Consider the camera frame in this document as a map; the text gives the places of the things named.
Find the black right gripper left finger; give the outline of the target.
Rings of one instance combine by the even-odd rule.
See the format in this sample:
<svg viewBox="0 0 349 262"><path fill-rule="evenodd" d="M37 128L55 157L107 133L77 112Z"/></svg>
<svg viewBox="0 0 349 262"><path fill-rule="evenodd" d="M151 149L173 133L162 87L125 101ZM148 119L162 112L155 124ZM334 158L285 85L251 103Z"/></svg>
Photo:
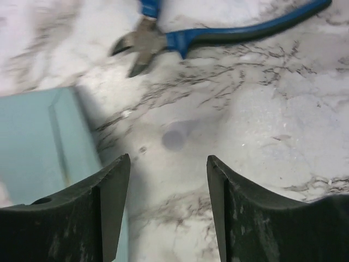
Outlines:
<svg viewBox="0 0 349 262"><path fill-rule="evenodd" d="M1 209L1 261L113 261L129 176L124 154L64 190Z"/></svg>

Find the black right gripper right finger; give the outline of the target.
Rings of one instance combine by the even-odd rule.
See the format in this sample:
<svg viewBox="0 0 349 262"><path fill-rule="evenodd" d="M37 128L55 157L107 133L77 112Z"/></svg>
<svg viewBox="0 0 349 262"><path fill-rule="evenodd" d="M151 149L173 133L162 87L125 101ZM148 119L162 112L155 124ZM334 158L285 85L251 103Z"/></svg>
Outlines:
<svg viewBox="0 0 349 262"><path fill-rule="evenodd" d="M348 195L289 199L216 156L207 179L221 261L348 261Z"/></svg>

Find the light blue envelope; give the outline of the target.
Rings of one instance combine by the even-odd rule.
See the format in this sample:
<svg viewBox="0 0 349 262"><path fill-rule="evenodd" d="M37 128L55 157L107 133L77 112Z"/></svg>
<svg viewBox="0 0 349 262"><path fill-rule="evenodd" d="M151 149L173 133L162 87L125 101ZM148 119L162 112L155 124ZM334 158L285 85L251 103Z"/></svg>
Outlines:
<svg viewBox="0 0 349 262"><path fill-rule="evenodd" d="M1 196L30 205L107 167L102 166L72 88L1 98ZM117 254L128 261L127 211L123 211Z"/></svg>

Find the white glue stick cap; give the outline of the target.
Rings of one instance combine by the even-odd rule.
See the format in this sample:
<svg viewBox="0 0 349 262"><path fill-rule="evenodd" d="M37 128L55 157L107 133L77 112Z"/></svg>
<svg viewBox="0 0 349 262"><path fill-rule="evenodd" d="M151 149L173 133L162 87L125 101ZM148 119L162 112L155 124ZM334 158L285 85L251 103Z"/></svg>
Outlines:
<svg viewBox="0 0 349 262"><path fill-rule="evenodd" d="M195 124L194 120L171 123L162 136L162 145L170 151L181 150Z"/></svg>

